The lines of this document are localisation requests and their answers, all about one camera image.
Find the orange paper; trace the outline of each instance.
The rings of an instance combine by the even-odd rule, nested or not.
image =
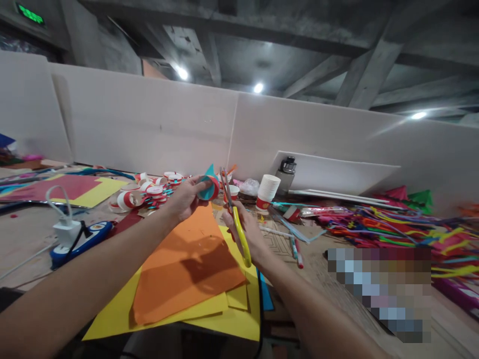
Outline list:
[[[246,282],[213,217],[199,207],[143,264],[133,302],[139,325],[155,323]]]

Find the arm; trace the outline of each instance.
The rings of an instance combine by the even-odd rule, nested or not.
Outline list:
[[[135,274],[198,205],[209,185],[182,184],[165,206],[140,223],[73,259],[0,314],[0,358],[50,358]]]
[[[241,223],[254,265],[281,296],[301,341],[313,358],[388,358],[388,355],[343,311],[318,293],[270,251],[258,223],[240,202]],[[228,213],[223,220],[235,234]]]

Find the ceiling light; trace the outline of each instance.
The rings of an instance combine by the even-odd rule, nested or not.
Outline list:
[[[178,75],[182,80],[188,79],[188,72],[182,67],[178,68]]]
[[[418,113],[416,113],[416,114],[413,114],[413,115],[411,116],[411,118],[412,118],[413,120],[419,120],[419,119],[421,119],[421,118],[423,118],[423,117],[426,117],[427,115],[428,115],[427,112],[418,112]]]
[[[254,91],[255,93],[261,93],[261,92],[263,91],[263,84],[262,84],[262,83],[258,83],[258,84],[254,87],[253,91]]]

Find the table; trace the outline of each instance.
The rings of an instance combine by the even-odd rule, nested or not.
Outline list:
[[[8,173],[1,171],[0,175],[5,177],[8,176]],[[214,216],[220,225],[224,225],[221,220],[223,210],[221,206],[222,197],[214,202]],[[282,224],[274,222],[269,215],[258,213],[254,209],[254,205],[247,204],[246,207],[262,222],[261,225],[281,232],[288,232]],[[15,214],[18,215],[17,218],[10,218],[9,214],[0,216],[0,233],[3,234],[0,242],[0,276],[16,264],[54,243],[52,226],[58,221],[58,218],[51,208],[33,206],[15,211]],[[106,201],[93,209],[74,209],[73,214],[74,219],[85,220],[87,224],[102,220],[120,221],[125,216],[125,214],[112,213],[108,209]],[[317,228],[302,228],[302,230],[317,232]],[[434,356],[437,358],[479,357],[479,343],[477,342],[479,324],[435,289],[432,291],[433,343],[404,344],[395,336],[387,334],[369,311],[328,273],[327,260],[323,257],[323,252],[328,248],[351,247],[348,242],[326,234],[309,245],[301,243],[305,268],[300,270],[292,258],[289,238],[264,232],[264,240],[292,270],[305,278],[326,298],[337,304],[379,345],[394,356],[426,358],[429,353],[434,352]],[[29,290],[51,273],[50,265],[50,257],[46,251],[0,280],[0,287]],[[264,314],[266,336],[280,341],[297,341],[298,336],[288,311],[274,288],[271,286],[269,288],[275,310]]]

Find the exit sign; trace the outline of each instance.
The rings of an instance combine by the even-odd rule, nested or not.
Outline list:
[[[36,22],[40,26],[46,27],[45,20],[43,20],[43,17],[41,17],[40,15],[37,15],[36,13],[28,10],[26,7],[24,7],[23,5],[21,5],[17,2],[15,4],[16,4],[16,9],[18,10],[18,13],[20,15],[26,17],[27,19],[29,19],[33,22]]]

